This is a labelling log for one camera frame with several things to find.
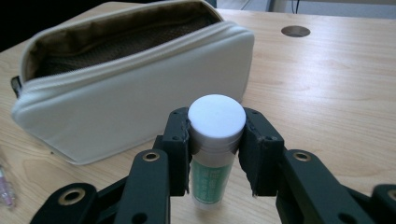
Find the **wooden table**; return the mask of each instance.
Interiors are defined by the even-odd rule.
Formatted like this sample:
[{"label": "wooden table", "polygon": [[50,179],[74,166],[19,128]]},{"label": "wooden table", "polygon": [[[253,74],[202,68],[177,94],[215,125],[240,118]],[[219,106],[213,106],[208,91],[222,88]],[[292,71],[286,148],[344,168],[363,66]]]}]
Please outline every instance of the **wooden table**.
[{"label": "wooden table", "polygon": [[[267,11],[285,12],[286,4],[290,0],[269,0],[267,1]],[[367,4],[367,5],[396,5],[394,0],[305,0],[305,2],[323,2],[323,3],[347,3],[347,4]]]},{"label": "wooden table", "polygon": [[[107,3],[75,20],[130,7]],[[396,21],[219,10],[254,31],[256,42],[243,106],[261,111],[288,149],[315,153],[344,185],[370,195],[396,184]],[[311,34],[289,37],[301,25]],[[0,223],[27,223],[55,190],[75,182],[98,189],[128,175],[134,155],[152,142],[85,166],[69,164],[10,118],[16,97],[9,80],[25,43],[0,53],[0,163],[17,206],[0,208]],[[278,223],[275,198],[252,198],[235,160],[215,213],[196,209],[191,196],[172,198],[172,223]]]}]

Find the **screw hole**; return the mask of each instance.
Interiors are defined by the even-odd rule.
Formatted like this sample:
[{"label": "screw hole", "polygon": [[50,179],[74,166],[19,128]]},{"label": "screw hole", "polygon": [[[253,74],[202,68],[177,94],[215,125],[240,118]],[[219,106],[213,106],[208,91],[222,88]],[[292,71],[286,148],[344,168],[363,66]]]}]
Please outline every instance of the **screw hole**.
[{"label": "screw hole", "polygon": [[340,214],[338,215],[338,218],[339,218],[342,222],[347,223],[347,224],[355,224],[355,223],[357,223],[357,222],[356,222],[356,219],[355,219],[353,216],[349,215],[349,214],[340,213]]},{"label": "screw hole", "polygon": [[310,161],[311,156],[304,152],[296,152],[293,154],[293,157],[298,161]]},{"label": "screw hole", "polygon": [[275,141],[275,140],[277,140],[277,137],[275,137],[275,136],[265,136],[265,140]]},{"label": "screw hole", "polygon": [[85,190],[82,188],[69,189],[65,191],[58,199],[60,205],[71,205],[78,203],[85,196]]},{"label": "screw hole", "polygon": [[143,160],[145,161],[156,161],[160,158],[160,154],[155,152],[149,152],[143,156]]},{"label": "screw hole", "polygon": [[396,189],[390,189],[388,191],[388,196],[393,200],[396,201]]},{"label": "screw hole", "polygon": [[132,217],[132,224],[143,224],[148,220],[148,216],[145,213],[138,213]]}]

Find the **pink object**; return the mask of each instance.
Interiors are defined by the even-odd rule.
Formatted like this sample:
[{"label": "pink object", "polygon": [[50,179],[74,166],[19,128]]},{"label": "pink object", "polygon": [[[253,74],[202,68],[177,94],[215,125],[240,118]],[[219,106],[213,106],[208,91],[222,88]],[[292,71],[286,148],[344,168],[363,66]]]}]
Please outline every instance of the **pink object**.
[{"label": "pink object", "polygon": [[4,203],[7,207],[14,206],[14,193],[11,186],[6,180],[3,172],[3,167],[0,165],[0,201]]}]

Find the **bag strap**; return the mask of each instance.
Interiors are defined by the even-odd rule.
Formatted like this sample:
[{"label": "bag strap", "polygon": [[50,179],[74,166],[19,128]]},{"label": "bag strap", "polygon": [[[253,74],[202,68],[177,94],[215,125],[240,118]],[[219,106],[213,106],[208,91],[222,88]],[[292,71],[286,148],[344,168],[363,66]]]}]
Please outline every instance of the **bag strap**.
[{"label": "bag strap", "polygon": [[20,94],[22,91],[22,84],[21,84],[20,77],[13,77],[11,79],[11,88],[12,88],[12,90],[14,90],[17,98],[20,98]]}]

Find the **white pouch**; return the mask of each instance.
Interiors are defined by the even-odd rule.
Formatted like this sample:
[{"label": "white pouch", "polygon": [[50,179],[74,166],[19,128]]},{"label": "white pouch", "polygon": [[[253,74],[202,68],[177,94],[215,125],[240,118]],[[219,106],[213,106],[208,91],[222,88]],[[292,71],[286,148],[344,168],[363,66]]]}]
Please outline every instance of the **white pouch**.
[{"label": "white pouch", "polygon": [[203,95],[241,101],[253,43],[199,0],[59,25],[29,41],[12,118],[65,160],[98,161],[154,139]]}]

